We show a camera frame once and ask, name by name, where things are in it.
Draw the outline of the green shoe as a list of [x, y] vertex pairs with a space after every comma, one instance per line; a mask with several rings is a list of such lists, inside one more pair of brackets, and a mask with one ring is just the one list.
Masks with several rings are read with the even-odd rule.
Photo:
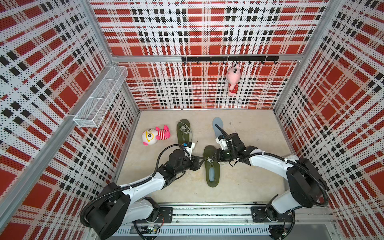
[[220, 164], [214, 159], [216, 148], [206, 146], [204, 149], [204, 165], [206, 170], [206, 182], [209, 187], [215, 188], [220, 181]]
[[182, 119], [177, 123], [177, 138], [179, 145], [192, 141], [193, 133], [190, 122], [187, 119]]

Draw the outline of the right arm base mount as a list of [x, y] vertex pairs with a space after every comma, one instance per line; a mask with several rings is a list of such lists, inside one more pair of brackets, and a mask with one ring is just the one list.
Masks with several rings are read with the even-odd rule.
[[290, 211], [280, 214], [272, 207], [255, 206], [251, 207], [251, 217], [254, 223], [290, 223], [293, 214]]

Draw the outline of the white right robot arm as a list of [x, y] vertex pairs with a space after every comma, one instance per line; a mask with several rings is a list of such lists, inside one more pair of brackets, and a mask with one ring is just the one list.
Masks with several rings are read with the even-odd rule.
[[310, 160], [296, 155], [280, 157], [254, 146], [246, 147], [237, 133], [217, 136], [220, 145], [214, 155], [218, 162], [244, 163], [248, 166], [268, 170], [284, 178], [289, 189], [277, 195], [266, 205], [270, 218], [277, 218], [297, 208], [326, 207], [330, 198], [324, 179]]

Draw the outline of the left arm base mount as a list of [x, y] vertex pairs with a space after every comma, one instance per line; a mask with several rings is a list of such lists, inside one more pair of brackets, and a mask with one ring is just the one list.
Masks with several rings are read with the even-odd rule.
[[172, 207], [160, 207], [154, 210], [147, 219], [136, 220], [137, 224], [169, 224], [173, 220]]

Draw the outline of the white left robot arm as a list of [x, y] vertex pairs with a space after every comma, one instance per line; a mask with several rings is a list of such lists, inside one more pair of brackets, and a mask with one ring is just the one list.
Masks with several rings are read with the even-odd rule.
[[178, 174], [199, 170], [204, 162], [203, 157], [192, 155], [192, 148], [179, 144], [170, 147], [174, 151], [168, 161], [160, 164], [157, 159], [155, 170], [148, 177], [125, 185], [114, 182], [106, 185], [82, 209], [82, 225], [92, 228], [101, 240], [106, 240], [121, 225], [144, 219], [155, 221], [160, 207], [149, 195], [168, 187]]

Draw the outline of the light blue insole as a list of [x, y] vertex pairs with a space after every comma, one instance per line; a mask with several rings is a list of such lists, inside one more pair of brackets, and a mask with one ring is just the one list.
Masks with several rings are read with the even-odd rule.
[[220, 135], [222, 135], [221, 129], [223, 129], [224, 123], [220, 117], [215, 117], [212, 122], [215, 138], [217, 139]]

